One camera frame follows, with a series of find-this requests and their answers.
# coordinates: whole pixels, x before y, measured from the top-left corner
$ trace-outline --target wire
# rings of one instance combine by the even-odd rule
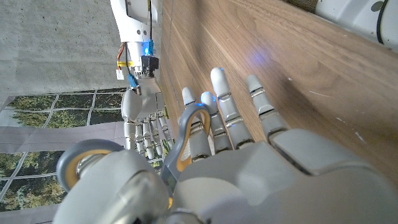
[[[152,0],[148,0],[148,3],[149,3],[149,19],[150,19],[149,39],[152,40]]]
[[[118,54],[118,69],[119,69],[119,70],[122,69],[122,68],[120,67],[119,60],[120,60],[120,55],[122,55],[122,53],[123,53],[123,49],[124,49],[124,42],[123,42],[122,45],[120,46],[119,54]]]
[[[125,53],[125,55],[126,55],[126,66],[127,66],[127,70],[129,71],[129,74],[131,75],[130,68],[129,68],[129,61],[127,60],[127,53],[129,52],[127,42],[124,43],[124,46],[126,46],[126,53]]]
[[[388,0],[384,0],[383,5],[380,8],[379,17],[377,18],[377,26],[376,26],[376,35],[377,40],[380,44],[384,44],[383,39],[381,37],[381,19],[383,17],[384,10],[386,8]]]

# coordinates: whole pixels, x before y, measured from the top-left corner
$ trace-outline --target concrete wall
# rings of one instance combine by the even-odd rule
[[[109,0],[1,0],[0,103],[9,95],[128,86],[116,79],[119,46]]]

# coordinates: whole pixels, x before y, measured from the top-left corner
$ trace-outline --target window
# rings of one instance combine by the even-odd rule
[[[0,126],[73,128],[123,121],[121,100],[125,91],[116,88],[17,96],[0,111]],[[155,150],[155,158],[148,161],[158,174],[170,151],[166,140],[162,140],[162,147],[164,154],[158,155]],[[55,169],[62,153],[0,153],[0,212],[60,203],[66,193],[57,182]]]

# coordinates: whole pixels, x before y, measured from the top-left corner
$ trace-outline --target blue connector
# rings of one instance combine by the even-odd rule
[[[127,76],[130,86],[131,87],[137,87],[138,86],[138,82],[136,80],[136,78],[134,77],[134,75],[132,75],[131,73]]]
[[[154,54],[154,41],[153,40],[149,40],[149,49],[148,49],[147,54],[149,54],[149,55]]]

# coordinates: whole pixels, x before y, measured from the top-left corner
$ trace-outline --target glass window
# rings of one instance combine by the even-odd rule
[[[6,180],[0,180],[0,193],[2,191],[2,189],[4,188],[4,186],[6,185],[7,181]]]
[[[49,110],[54,99],[54,95],[17,96],[7,107],[17,110]]]
[[[93,110],[90,125],[123,121],[121,110]]]
[[[89,95],[60,95],[54,108],[90,108],[93,94]]]
[[[123,94],[97,94],[94,108],[120,108]]]
[[[17,176],[54,173],[64,151],[29,152]]]
[[[30,126],[35,128],[41,128],[49,117],[49,112],[43,113],[30,113],[15,111],[12,115],[14,119],[20,126]]]
[[[15,179],[0,202],[0,212],[60,203],[65,195],[55,176]]]
[[[88,110],[54,111],[46,128],[74,128],[87,125]]]
[[[127,88],[113,88],[106,90],[97,90],[97,93],[124,93]]]
[[[10,177],[22,157],[23,153],[0,153],[0,177]]]

